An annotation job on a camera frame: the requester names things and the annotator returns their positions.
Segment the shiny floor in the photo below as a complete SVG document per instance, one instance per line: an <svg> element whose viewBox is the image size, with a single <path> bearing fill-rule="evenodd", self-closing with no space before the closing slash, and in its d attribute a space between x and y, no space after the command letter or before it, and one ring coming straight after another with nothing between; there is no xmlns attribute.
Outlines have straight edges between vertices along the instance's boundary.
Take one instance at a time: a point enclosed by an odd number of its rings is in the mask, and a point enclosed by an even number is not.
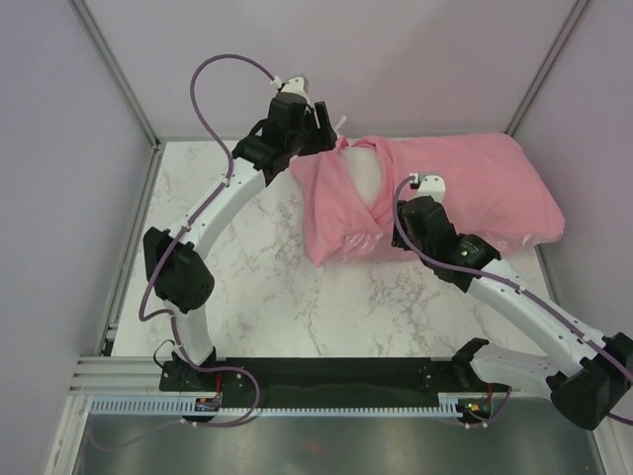
<svg viewBox="0 0 633 475"><path fill-rule="evenodd" d="M91 417L114 445L165 418ZM167 428L114 453L84 443L86 475L604 474L593 436L551 404L511 400L487 429L388 418L259 418L242 427Z"/></svg>

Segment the gray wall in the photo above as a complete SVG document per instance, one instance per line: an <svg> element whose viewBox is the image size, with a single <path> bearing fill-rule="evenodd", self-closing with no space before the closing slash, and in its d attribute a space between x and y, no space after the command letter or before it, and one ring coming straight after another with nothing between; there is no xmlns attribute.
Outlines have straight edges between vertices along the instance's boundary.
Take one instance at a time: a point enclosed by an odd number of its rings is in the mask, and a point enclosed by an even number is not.
<svg viewBox="0 0 633 475"><path fill-rule="evenodd" d="M633 337L631 25L630 0L593 2L517 138L567 218L544 247L563 305ZM633 394L617 413L633 418Z"/></svg>
<svg viewBox="0 0 633 475"><path fill-rule="evenodd" d="M0 15L0 472L44 470L150 150L63 0Z"/></svg>
<svg viewBox="0 0 633 475"><path fill-rule="evenodd" d="M87 0L160 137L205 137L189 104L220 52L304 73L348 135L503 131L573 0ZM230 137L271 89L243 64L210 67L201 106Z"/></svg>

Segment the white marble surface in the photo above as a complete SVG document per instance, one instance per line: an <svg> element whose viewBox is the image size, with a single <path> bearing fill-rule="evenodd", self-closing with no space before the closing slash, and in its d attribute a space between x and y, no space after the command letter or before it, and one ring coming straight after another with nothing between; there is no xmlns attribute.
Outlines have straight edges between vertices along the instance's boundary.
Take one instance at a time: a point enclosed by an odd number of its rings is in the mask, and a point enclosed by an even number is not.
<svg viewBox="0 0 633 475"><path fill-rule="evenodd" d="M214 142L169 143L145 228L167 228L225 168ZM419 261L315 267L303 251L302 214L299 187L284 172L241 210L212 249L206 262L216 289L207 309L220 355L450 356L473 336L540 353L496 311L438 281ZM545 289L532 250L508 260ZM139 250L114 355L151 355L170 337L166 317L145 324L137 319L144 286ZM152 296L148 309L158 308Z"/></svg>

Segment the pink towel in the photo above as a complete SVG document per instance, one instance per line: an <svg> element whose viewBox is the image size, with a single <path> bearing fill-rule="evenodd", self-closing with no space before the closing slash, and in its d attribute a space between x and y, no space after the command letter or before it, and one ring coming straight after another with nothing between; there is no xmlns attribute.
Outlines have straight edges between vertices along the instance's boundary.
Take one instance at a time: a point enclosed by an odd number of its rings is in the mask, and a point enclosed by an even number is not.
<svg viewBox="0 0 633 475"><path fill-rule="evenodd" d="M439 173L446 184L442 204L457 233L485 239L501 253L557 240L563 215L525 157L504 134L471 134L394 141L368 137L354 144L376 151L383 170L381 190L366 207L339 160L349 146L297 157L290 170L304 195L306 254L327 260L394 260L412 253L391 248L395 187L410 173ZM404 199L414 191L404 192Z"/></svg>

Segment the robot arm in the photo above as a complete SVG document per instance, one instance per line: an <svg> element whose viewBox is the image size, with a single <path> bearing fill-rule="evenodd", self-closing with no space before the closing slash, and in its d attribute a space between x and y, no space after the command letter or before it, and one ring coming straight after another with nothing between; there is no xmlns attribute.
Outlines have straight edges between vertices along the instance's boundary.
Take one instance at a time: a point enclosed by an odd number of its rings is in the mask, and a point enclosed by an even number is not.
<svg viewBox="0 0 633 475"><path fill-rule="evenodd" d="M151 228L143 237L145 273L149 279L165 249L183 228L186 230L160 270L154 290L176 316L182 344L196 364L204 363L214 350L205 303L215 281L204 262L214 242L239 210L288 168L294 155L318 153L335 146L336 134L325 104L312 104L307 89L308 82L302 76L282 85L270 102L268 117L259 121L233 150L232 177L225 182L222 193L218 194L217 189L224 178L169 229Z"/></svg>
<svg viewBox="0 0 633 475"><path fill-rule="evenodd" d="M633 368L633 341L623 333L605 337L602 332L580 322L548 297L530 289L483 239L458 235L441 205L444 191L441 177L417 178L412 187L418 190L416 196L407 202L399 202L398 217L407 237L418 249L434 261L449 266L494 274L516 284L514 288L518 290L428 260L423 260L423 264L441 280L498 310L547 354L536 356L510 351L485 339L474 338L453 358L456 367L462 368L462 376L468 378L470 373L485 382L521 388L551 399L559 412L577 426L596 428L631 383L590 347L588 341L595 342L628 369ZM409 249L396 231L393 245ZM529 299L527 293L554 309L567 323L579 329L585 339L578 338L545 307Z"/></svg>

